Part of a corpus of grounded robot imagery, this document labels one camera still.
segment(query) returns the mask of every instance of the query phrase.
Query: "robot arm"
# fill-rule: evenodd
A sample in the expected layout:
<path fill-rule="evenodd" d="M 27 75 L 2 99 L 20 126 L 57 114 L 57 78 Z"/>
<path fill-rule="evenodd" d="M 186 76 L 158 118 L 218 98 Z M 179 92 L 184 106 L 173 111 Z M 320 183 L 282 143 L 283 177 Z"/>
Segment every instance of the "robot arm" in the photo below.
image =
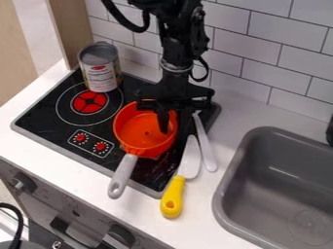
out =
<path fill-rule="evenodd" d="M 209 39 L 204 32 L 205 12 L 201 0 L 129 0 L 142 10 L 142 26 L 130 22 L 111 0 L 101 2 L 121 25 L 133 32 L 148 29 L 150 14 L 157 17 L 164 48 L 160 62 L 163 77 L 157 84 L 143 86 L 137 92 L 137 108 L 154 110 L 163 133 L 167 133 L 168 110 L 176 110 L 180 123 L 178 133 L 185 136 L 192 113 L 210 110 L 214 95 L 213 89 L 189 83 L 189 77 L 197 82 L 204 81 L 209 70 L 202 58 Z M 192 74 L 194 60 L 200 61 L 206 69 L 206 75 L 200 79 Z M 179 136 L 179 139 L 186 141 L 186 137 Z"/>
<path fill-rule="evenodd" d="M 101 1 L 118 23 L 133 32 L 142 33 L 148 29 L 149 14 L 157 17 L 164 48 L 161 65 L 165 70 L 191 71 L 196 59 L 208 70 L 202 59 L 209 39 L 204 32 L 205 13 L 201 0 L 129 0 L 130 4 L 142 10 L 142 26 L 129 21 L 111 0 Z M 206 76 L 194 80 L 201 82 L 205 79 Z"/>

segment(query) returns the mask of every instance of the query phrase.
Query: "wooden panel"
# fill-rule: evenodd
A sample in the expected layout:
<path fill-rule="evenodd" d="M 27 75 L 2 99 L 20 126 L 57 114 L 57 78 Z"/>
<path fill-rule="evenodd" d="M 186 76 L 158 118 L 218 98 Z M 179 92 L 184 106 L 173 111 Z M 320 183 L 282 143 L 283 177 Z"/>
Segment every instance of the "wooden panel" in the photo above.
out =
<path fill-rule="evenodd" d="M 68 68 L 73 69 L 78 65 L 78 51 L 93 42 L 85 0 L 47 0 L 47 3 L 63 57 Z"/>
<path fill-rule="evenodd" d="M 0 106 L 37 78 L 12 0 L 0 0 Z"/>

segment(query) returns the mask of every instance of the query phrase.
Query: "white spatula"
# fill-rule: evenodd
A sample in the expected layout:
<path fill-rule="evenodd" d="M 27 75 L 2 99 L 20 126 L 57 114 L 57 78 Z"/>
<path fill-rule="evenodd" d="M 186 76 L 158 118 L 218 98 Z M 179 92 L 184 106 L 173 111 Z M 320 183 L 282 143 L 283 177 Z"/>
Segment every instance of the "white spatula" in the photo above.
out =
<path fill-rule="evenodd" d="M 201 164 L 202 154 L 198 139 L 194 135 L 189 135 L 177 175 L 173 176 L 161 199 L 161 212 L 165 217 L 176 218 L 181 214 L 185 180 L 195 179 L 199 174 Z"/>
<path fill-rule="evenodd" d="M 200 119 L 198 113 L 193 114 L 193 119 L 196 124 L 197 134 L 200 141 L 200 148 L 202 149 L 203 153 L 204 166 L 209 172 L 215 172 L 217 170 L 216 157 L 213 154 L 207 134 L 204 131 L 202 120 Z"/>

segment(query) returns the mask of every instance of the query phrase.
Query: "tile backsplash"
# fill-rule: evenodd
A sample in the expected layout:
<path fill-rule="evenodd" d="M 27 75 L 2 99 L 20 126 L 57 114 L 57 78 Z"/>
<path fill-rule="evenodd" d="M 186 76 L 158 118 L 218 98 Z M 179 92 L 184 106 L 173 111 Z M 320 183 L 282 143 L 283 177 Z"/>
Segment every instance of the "tile backsplash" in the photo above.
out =
<path fill-rule="evenodd" d="M 133 22 L 141 12 L 114 0 Z M 142 34 L 118 24 L 99 0 L 86 0 L 92 33 L 120 56 L 159 69 L 156 18 Z M 211 0 L 207 13 L 210 66 L 203 85 L 328 122 L 333 114 L 333 0 Z M 204 69 L 195 66 L 200 77 Z"/>

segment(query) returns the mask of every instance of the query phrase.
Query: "tin can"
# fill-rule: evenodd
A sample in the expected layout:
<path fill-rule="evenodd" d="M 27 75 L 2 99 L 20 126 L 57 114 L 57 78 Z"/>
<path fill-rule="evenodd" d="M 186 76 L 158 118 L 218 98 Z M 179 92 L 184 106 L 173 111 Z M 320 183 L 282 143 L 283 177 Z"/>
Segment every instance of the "tin can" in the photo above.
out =
<path fill-rule="evenodd" d="M 78 57 L 89 90 L 107 92 L 122 83 L 122 71 L 115 46 L 97 42 L 82 49 Z"/>

